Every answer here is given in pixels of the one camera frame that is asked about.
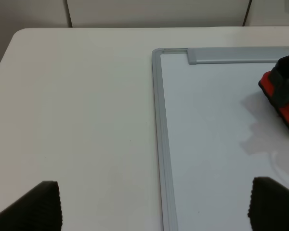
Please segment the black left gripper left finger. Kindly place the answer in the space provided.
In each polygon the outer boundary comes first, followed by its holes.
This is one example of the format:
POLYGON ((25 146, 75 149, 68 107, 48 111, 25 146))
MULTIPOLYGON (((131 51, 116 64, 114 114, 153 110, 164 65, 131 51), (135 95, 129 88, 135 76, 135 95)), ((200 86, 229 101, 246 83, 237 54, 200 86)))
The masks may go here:
POLYGON ((62 225, 56 181, 42 181, 0 212, 0 231, 60 231, 62 225))

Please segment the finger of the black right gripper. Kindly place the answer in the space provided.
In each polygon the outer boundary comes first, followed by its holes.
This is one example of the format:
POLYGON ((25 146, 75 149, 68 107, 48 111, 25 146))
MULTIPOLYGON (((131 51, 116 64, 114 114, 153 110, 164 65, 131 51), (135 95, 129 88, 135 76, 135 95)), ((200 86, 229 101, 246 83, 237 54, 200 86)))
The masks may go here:
POLYGON ((277 107, 289 103, 289 55, 280 58, 272 69, 269 80, 274 86, 272 100, 277 107))

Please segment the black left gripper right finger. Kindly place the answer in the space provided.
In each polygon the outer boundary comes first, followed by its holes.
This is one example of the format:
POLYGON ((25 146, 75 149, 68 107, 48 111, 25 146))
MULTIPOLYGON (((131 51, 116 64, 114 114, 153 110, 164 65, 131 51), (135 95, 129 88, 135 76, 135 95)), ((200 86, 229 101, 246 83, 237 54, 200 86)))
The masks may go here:
POLYGON ((248 217, 253 231, 289 231, 289 189, 270 177, 255 177, 248 217))

